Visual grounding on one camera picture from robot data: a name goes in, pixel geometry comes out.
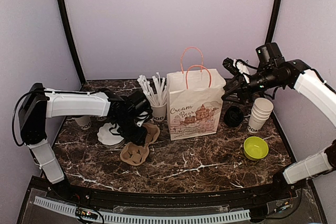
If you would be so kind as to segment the cardboard cup carrier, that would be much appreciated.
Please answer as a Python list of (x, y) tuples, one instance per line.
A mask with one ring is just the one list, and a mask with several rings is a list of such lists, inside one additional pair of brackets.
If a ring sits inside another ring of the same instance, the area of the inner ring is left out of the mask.
[(160, 128), (151, 123), (145, 123), (143, 126), (147, 129), (144, 145), (128, 143), (120, 153), (120, 159), (132, 166), (140, 166), (146, 161), (150, 150), (149, 146), (156, 142), (160, 135)]

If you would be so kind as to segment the white paper bag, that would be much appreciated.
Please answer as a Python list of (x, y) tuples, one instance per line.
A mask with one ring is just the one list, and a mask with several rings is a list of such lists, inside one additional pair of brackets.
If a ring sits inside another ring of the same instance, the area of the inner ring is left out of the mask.
[(217, 132), (226, 81), (217, 69), (203, 64), (166, 75), (167, 123), (173, 141)]

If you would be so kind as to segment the white paper cup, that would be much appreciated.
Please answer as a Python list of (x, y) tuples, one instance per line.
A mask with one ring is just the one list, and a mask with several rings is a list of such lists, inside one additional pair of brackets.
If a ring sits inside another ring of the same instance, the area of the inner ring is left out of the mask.
[(74, 117), (76, 123), (82, 130), (88, 130), (91, 128), (91, 118), (88, 115)]
[(96, 117), (96, 120), (97, 120), (98, 122), (104, 122), (106, 119), (107, 119), (106, 116), (97, 116), (97, 117)]

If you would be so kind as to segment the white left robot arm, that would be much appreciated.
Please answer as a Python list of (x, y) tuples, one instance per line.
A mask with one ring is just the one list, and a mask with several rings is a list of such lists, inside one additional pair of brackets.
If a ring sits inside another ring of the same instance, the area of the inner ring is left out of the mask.
[(143, 124), (152, 116), (152, 108), (139, 90), (120, 96), (106, 88), (64, 91), (46, 88), (42, 83), (34, 83), (13, 108), (11, 131), (15, 144), (29, 148), (47, 180), (54, 184), (54, 193), (63, 201), (74, 197), (74, 189), (65, 182), (67, 177), (48, 140), (46, 122), (83, 116), (105, 117), (114, 126), (113, 135), (144, 145), (148, 131)]

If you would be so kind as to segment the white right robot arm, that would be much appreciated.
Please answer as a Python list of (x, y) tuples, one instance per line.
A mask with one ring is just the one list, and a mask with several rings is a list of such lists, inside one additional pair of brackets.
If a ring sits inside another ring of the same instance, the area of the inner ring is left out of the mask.
[[(335, 186), (335, 164), (325, 149), (335, 145), (335, 47), (276, 40), (255, 48), (250, 59), (226, 55), (230, 73), (224, 102), (253, 105), (258, 97), (273, 103), (274, 114), (296, 161), (280, 170), (282, 179), (268, 188), (273, 200), (288, 191), (297, 172), (317, 190)], [(318, 172), (308, 171), (321, 164)]]

